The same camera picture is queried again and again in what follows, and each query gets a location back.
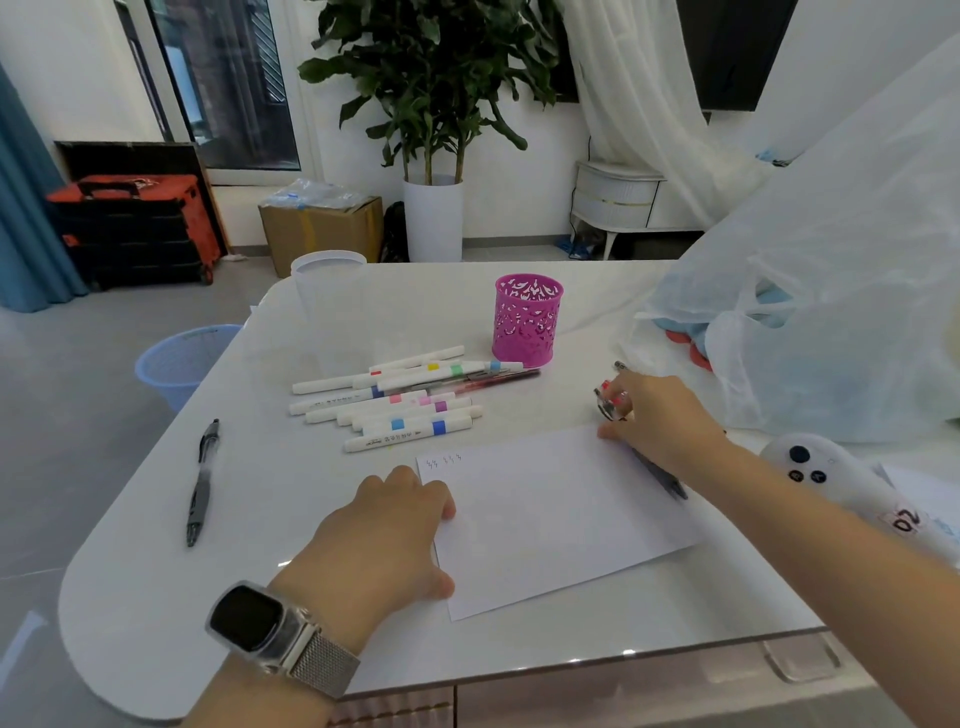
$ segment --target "cardboard box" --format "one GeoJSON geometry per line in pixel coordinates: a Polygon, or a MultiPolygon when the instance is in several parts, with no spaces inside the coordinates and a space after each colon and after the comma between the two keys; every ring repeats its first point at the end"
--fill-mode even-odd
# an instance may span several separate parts
{"type": "Polygon", "coordinates": [[[276,274],[290,275],[290,264],[316,251],[354,251],[375,263],[383,245],[383,201],[375,197],[349,210],[325,207],[260,206],[276,274]]]}

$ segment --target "black bag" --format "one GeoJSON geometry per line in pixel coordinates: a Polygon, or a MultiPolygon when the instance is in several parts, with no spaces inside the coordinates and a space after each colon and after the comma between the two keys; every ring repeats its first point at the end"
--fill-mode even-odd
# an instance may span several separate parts
{"type": "Polygon", "coordinates": [[[380,250],[381,263],[409,263],[407,251],[407,218],[403,212],[403,203],[393,203],[383,214],[383,248],[380,250]]]}

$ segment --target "pink pen holder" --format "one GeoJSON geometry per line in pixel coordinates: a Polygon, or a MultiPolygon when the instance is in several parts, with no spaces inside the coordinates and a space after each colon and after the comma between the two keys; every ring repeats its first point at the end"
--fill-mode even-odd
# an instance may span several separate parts
{"type": "Polygon", "coordinates": [[[564,287],[535,273],[516,273],[496,282],[493,356],[521,361],[527,369],[553,358],[553,339],[564,287]]]}

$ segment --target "black pen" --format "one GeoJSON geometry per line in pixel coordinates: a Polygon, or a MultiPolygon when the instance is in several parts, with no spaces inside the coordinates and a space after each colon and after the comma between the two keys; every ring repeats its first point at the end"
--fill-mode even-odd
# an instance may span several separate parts
{"type": "Polygon", "coordinates": [[[204,527],[206,509],[210,504],[210,460],[220,444],[220,420],[214,420],[200,440],[200,474],[190,499],[190,515],[186,520],[186,544],[190,548],[204,527]]]}

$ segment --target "watch face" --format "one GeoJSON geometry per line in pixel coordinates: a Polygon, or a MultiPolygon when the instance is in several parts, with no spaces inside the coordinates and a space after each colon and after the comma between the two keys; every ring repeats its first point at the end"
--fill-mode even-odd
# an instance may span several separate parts
{"type": "Polygon", "coordinates": [[[210,627],[244,652],[256,652],[283,619],[283,605],[250,587],[227,592],[210,615],[210,627]]]}

